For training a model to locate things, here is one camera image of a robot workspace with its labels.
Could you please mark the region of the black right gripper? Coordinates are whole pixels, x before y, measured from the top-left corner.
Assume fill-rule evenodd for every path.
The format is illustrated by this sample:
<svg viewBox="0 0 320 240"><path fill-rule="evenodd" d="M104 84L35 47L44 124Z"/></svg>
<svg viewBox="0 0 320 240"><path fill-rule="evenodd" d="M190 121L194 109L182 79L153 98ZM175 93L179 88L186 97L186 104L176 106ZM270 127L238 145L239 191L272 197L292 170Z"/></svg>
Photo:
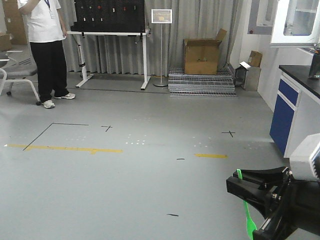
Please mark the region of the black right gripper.
<svg viewBox="0 0 320 240"><path fill-rule="evenodd" d="M242 169L226 180L227 192L262 213L254 240L285 240L297 229L320 234L320 183L298 180L288 167Z"/></svg>

